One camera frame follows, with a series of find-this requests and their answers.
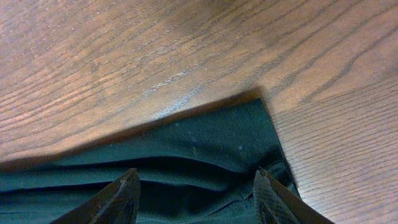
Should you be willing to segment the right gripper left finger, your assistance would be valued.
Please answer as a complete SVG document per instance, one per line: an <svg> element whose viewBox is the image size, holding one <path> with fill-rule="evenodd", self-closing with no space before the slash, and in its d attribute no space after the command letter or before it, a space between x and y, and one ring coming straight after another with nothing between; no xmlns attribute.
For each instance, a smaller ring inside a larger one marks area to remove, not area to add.
<svg viewBox="0 0 398 224"><path fill-rule="evenodd" d="M135 224L141 185L136 169L127 170L79 207L57 218L53 224Z"/></svg>

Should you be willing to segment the black t-shirt with logo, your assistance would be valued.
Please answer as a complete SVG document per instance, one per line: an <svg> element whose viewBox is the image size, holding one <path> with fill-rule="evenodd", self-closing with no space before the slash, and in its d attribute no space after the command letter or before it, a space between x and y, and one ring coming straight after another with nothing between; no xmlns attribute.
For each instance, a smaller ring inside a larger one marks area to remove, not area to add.
<svg viewBox="0 0 398 224"><path fill-rule="evenodd" d="M2 174L1 222L50 223L130 168L141 183L138 223L255 223L258 169L297 191L269 115L256 99Z"/></svg>

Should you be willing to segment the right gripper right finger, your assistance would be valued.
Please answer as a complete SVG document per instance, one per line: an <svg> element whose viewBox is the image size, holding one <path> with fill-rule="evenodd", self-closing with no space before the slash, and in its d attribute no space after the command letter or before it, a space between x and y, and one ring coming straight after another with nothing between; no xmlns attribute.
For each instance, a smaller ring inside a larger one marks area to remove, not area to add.
<svg viewBox="0 0 398 224"><path fill-rule="evenodd" d="M260 224L333 224L264 169L256 171L253 196Z"/></svg>

